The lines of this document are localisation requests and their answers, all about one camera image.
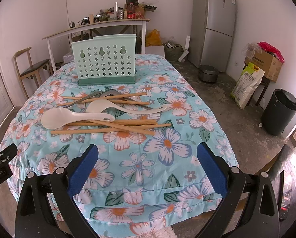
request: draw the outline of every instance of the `concrete floor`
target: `concrete floor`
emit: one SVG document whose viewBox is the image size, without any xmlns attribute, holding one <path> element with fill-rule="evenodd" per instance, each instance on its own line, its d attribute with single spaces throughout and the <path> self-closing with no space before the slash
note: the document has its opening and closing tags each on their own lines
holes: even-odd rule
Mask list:
<svg viewBox="0 0 296 238">
<path fill-rule="evenodd" d="M 263 110 L 256 107 L 253 102 L 241 110 L 229 96 L 235 86 L 235 81 L 231 77 L 221 73 L 217 83 L 203 83 L 198 79 L 198 69 L 189 62 L 172 64 L 215 114 L 243 172 L 256 173 L 281 150 L 285 143 L 281 136 L 271 136 L 258 126 Z M 0 133 L 0 142 L 6 129 L 7 127 Z M 9 232 L 12 233 L 14 232 L 14 219 L 12 220 L 14 213 L 11 211 L 15 209 L 15 200 L 5 185 L 0 189 L 0 215 Z M 227 231 L 235 227 L 240 214 L 241 211 L 234 214 Z M 179 238 L 192 238 L 198 234 L 207 220 L 208 218 L 188 219 L 172 227 Z"/>
</svg>

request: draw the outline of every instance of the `phone screen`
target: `phone screen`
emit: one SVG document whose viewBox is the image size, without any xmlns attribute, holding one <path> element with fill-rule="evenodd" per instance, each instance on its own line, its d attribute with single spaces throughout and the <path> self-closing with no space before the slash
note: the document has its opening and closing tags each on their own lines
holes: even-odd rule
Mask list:
<svg viewBox="0 0 296 238">
<path fill-rule="evenodd" d="M 283 182 L 283 191 L 282 191 L 281 201 L 279 205 L 279 218 L 286 219 L 288 215 L 289 206 L 290 206 L 292 177 L 286 171 L 282 171 L 281 180 Z"/>
</svg>

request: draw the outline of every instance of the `chair seat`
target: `chair seat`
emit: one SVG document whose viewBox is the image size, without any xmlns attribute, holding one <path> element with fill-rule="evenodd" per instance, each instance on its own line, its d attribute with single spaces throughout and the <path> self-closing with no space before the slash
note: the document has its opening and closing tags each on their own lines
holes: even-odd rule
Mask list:
<svg viewBox="0 0 296 238">
<path fill-rule="evenodd" d="M 46 60 L 43 60 L 41 62 L 35 63 L 34 65 L 32 65 L 31 67 L 29 67 L 28 69 L 26 69 L 23 73 L 21 73 L 20 74 L 20 77 L 22 77 L 22 76 L 24 76 L 24 75 L 26 75 L 28 73 L 34 72 L 35 70 L 37 70 L 40 67 L 42 67 L 45 64 L 47 64 L 49 61 L 50 61 L 50 59 L 46 59 Z"/>
</svg>

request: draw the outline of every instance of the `white plastic spoon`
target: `white plastic spoon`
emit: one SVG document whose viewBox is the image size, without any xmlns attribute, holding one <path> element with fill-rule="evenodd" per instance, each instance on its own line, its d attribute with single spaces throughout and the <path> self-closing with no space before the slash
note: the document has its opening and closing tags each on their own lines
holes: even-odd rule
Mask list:
<svg viewBox="0 0 296 238">
<path fill-rule="evenodd" d="M 108 113 L 75 113 L 63 107 L 47 110 L 41 117 L 43 127 L 51 130 L 83 120 L 115 121 L 115 117 Z"/>
<path fill-rule="evenodd" d="M 107 99 L 98 99 L 98 100 L 94 100 L 93 102 L 91 102 L 89 104 L 89 106 L 86 109 L 87 113 L 101 113 L 103 112 L 105 109 L 107 108 L 116 108 L 122 112 L 125 113 L 131 113 L 131 114 L 151 114 L 151 113 L 159 113 L 162 111 L 167 110 L 168 105 L 162 105 L 159 108 L 156 109 L 151 109 L 151 110 L 143 110 L 143 111 L 137 111 L 137 110 L 128 110 L 122 107 L 119 107 L 118 105 L 115 105 L 113 102 L 107 100 Z"/>
</svg>

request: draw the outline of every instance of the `wooden chair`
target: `wooden chair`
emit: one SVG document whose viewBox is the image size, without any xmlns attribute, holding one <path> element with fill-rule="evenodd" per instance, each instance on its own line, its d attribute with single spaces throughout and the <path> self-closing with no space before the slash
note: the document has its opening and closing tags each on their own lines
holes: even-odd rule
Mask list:
<svg viewBox="0 0 296 238">
<path fill-rule="evenodd" d="M 36 86 L 39 88 L 39 86 L 42 84 L 41 77 L 40 77 L 40 74 L 39 74 L 39 70 L 41 68 L 44 68 L 45 70 L 47 70 L 47 68 L 48 68 L 49 72 L 50 72 L 50 76 L 52 75 L 50 59 L 46 59 L 46 60 L 43 60 L 41 62 L 32 64 L 31 56 L 30 56 L 30 49 L 31 49 L 31 47 L 20 50 L 20 51 L 16 52 L 15 55 L 13 56 L 13 59 L 15 61 L 15 69 L 17 71 L 20 84 L 22 86 L 22 89 L 23 89 L 27 99 L 29 99 L 29 96 L 28 96 L 27 91 L 26 91 L 26 89 L 25 89 L 25 87 L 23 85 L 22 80 L 24 78 L 29 78 L 29 77 L 31 77 L 32 79 L 34 78 L 34 81 L 36 82 Z M 18 64 L 17 64 L 17 57 L 19 57 L 20 55 L 22 55 L 25 52 L 27 52 L 30 67 L 28 69 L 26 69 L 23 73 L 20 74 Z"/>
</svg>

